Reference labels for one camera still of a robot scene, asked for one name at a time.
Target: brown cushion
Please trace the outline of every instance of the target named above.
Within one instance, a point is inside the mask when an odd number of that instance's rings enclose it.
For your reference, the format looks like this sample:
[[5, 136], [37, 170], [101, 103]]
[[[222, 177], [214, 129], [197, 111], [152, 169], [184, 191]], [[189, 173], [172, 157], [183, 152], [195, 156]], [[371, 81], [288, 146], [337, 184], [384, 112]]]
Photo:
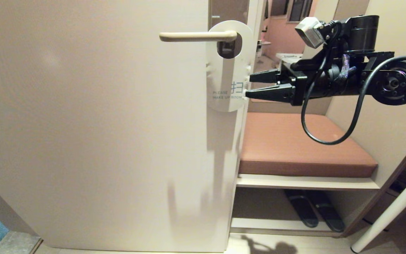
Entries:
[[[344, 134], [326, 116], [306, 115], [308, 129], [332, 141]], [[311, 140], [300, 114], [248, 113], [239, 173], [292, 176], [370, 177], [377, 162], [354, 140], [335, 146]]]

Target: shelf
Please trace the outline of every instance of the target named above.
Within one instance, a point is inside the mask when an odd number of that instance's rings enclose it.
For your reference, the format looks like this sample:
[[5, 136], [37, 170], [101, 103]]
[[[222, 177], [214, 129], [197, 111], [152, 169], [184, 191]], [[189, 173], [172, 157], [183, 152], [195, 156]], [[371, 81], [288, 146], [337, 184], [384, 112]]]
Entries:
[[319, 225], [306, 227], [281, 189], [236, 188], [230, 232], [337, 236], [317, 214]]
[[239, 174], [238, 187], [291, 188], [318, 190], [376, 190], [379, 186], [371, 178], [309, 177]]

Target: white door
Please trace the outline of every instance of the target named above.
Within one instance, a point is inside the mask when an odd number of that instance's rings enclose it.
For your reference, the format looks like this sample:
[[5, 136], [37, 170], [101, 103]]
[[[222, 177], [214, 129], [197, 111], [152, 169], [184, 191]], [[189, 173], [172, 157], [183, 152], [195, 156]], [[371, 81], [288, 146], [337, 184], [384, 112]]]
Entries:
[[47, 245], [224, 251], [245, 108], [158, 38], [207, 30], [207, 0], [0, 1], [0, 196]]

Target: door handle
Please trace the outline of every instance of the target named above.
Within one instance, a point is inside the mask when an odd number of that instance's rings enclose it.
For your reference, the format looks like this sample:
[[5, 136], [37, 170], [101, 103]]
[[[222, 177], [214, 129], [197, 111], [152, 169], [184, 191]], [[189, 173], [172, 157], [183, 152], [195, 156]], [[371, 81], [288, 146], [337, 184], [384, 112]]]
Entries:
[[237, 32], [160, 32], [163, 42], [232, 42], [237, 38]]

